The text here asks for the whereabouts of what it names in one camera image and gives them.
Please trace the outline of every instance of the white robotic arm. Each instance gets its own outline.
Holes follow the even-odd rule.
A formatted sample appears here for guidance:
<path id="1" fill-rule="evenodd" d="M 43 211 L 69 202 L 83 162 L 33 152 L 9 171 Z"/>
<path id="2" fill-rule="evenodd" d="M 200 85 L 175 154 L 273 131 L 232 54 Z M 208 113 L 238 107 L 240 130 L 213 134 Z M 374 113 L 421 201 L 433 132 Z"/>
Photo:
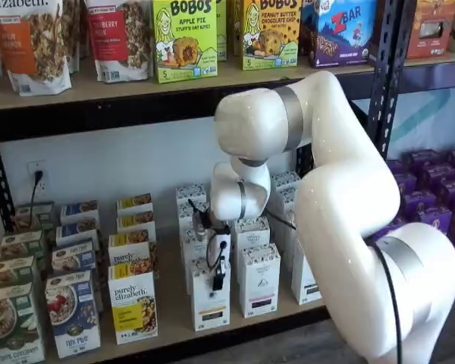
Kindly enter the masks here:
<path id="1" fill-rule="evenodd" d="M 396 215 L 399 190 L 337 78 L 320 71 L 280 89 L 228 96 L 215 127 L 221 149 L 233 156 L 232 168 L 216 165 L 213 174 L 211 209 L 221 220 L 261 215 L 270 193 L 267 158 L 312 142 L 317 168 L 303 178 L 295 204 L 306 258 L 346 341 L 370 363 L 395 363 L 387 278 L 362 237 Z M 455 298 L 455 249 L 424 224 L 377 244 L 394 283 L 403 362 L 427 363 Z"/>

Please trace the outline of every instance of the granola bag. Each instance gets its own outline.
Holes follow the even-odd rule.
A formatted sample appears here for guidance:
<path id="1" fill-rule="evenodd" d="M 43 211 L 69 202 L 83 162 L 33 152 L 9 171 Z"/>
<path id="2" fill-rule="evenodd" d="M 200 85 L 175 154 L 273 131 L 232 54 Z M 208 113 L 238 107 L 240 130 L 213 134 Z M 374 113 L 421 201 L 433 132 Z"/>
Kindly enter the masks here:
<path id="1" fill-rule="evenodd" d="M 98 81 L 146 80 L 152 61 L 150 0 L 86 0 Z"/>
<path id="2" fill-rule="evenodd" d="M 62 0 L 0 0 L 0 53 L 21 96 L 71 88 L 61 17 Z"/>

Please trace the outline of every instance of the green box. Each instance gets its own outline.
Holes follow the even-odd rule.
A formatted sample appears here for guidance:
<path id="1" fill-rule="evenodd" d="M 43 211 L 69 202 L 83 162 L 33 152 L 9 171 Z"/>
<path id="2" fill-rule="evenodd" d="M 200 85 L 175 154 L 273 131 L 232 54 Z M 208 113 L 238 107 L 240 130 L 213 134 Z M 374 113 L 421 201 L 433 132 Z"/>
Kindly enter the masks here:
<path id="1" fill-rule="evenodd" d="M 226 3 L 228 0 L 216 0 L 216 14 L 218 16 L 218 61 L 228 59 L 228 35 L 226 32 L 226 22 L 228 13 L 226 12 Z"/>
<path id="2" fill-rule="evenodd" d="M 160 83 L 218 75 L 215 0 L 153 0 Z"/>

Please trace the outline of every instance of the floor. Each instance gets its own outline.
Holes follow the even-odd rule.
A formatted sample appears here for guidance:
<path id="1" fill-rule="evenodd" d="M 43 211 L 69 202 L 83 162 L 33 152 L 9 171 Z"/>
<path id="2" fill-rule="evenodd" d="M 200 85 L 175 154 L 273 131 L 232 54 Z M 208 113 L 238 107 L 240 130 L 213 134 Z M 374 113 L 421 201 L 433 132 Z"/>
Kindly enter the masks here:
<path id="1" fill-rule="evenodd" d="M 176 364 L 364 364 L 332 321 L 184 359 Z M 432 364 L 455 364 L 455 304 L 437 342 Z"/>

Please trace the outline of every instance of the electrical outlet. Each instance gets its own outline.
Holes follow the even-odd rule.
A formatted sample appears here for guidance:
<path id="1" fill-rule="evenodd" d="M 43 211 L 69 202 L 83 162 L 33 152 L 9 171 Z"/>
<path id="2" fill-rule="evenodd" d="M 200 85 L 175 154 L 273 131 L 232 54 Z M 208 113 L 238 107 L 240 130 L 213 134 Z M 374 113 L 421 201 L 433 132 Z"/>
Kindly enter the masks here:
<path id="1" fill-rule="evenodd" d="M 32 188 L 36 182 L 35 172 L 42 171 L 42 179 L 36 188 L 36 197 L 45 197 L 49 192 L 49 176 L 47 175 L 46 161 L 34 161 L 27 163 L 27 170 L 29 171 L 30 183 Z"/>

